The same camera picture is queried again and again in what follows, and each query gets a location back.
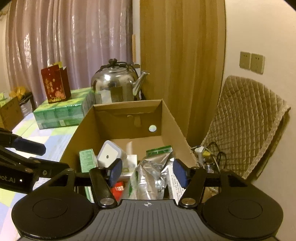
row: gray ribbed plate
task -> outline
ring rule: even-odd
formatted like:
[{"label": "gray ribbed plate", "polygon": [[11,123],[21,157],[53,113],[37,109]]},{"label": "gray ribbed plate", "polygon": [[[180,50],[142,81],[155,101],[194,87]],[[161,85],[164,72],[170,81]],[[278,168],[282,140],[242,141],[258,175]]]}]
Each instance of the gray ribbed plate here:
[{"label": "gray ribbed plate", "polygon": [[193,210],[178,208],[173,200],[123,200],[102,210],[80,233],[63,241],[226,241],[209,230]]}]

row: pink curtain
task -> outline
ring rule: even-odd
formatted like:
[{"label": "pink curtain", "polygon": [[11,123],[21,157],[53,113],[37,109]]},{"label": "pink curtain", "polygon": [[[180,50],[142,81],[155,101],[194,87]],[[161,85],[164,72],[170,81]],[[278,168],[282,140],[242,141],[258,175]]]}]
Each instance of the pink curtain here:
[{"label": "pink curtain", "polygon": [[67,66],[71,89],[90,86],[110,58],[132,61],[132,0],[12,0],[6,27],[11,87],[46,99],[41,69]]}]

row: round hole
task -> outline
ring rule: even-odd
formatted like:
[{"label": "round hole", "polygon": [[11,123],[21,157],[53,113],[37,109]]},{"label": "round hole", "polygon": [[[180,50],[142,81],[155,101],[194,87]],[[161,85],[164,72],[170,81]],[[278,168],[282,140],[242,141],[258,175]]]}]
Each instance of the round hole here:
[{"label": "round hole", "polygon": [[156,126],[155,125],[151,125],[151,126],[149,126],[149,131],[150,132],[155,132],[156,131]]}]

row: red object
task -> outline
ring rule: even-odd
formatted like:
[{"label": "red object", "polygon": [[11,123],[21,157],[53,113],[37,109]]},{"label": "red object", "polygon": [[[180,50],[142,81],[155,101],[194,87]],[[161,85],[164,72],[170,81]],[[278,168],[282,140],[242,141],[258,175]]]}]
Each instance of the red object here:
[{"label": "red object", "polygon": [[115,186],[111,188],[111,192],[112,192],[113,196],[115,197],[116,201],[119,201],[119,199],[122,195],[123,189],[124,189],[124,182],[123,181],[117,182],[115,184]]},{"label": "red object", "polygon": [[71,97],[67,68],[53,65],[41,70],[48,103],[66,101]]}]

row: tablecloth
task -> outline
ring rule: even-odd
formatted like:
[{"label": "tablecloth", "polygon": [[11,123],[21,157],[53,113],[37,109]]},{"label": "tablecloth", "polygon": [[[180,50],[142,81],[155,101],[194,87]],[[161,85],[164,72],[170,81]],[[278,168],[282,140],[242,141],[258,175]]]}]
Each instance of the tablecloth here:
[{"label": "tablecloth", "polygon": [[[39,130],[33,113],[30,113],[13,129],[12,132],[16,135],[22,136],[23,138],[43,143],[46,146],[46,153],[43,156],[37,156],[16,151],[13,148],[10,148],[10,150],[27,158],[32,156],[51,161],[59,161],[76,129],[77,126],[67,126]],[[40,178],[39,181],[36,182],[34,188],[40,186],[47,180],[47,178]],[[25,194],[0,189],[1,241],[15,241],[19,238],[17,230],[11,219],[11,210],[15,203],[24,196]]]}]

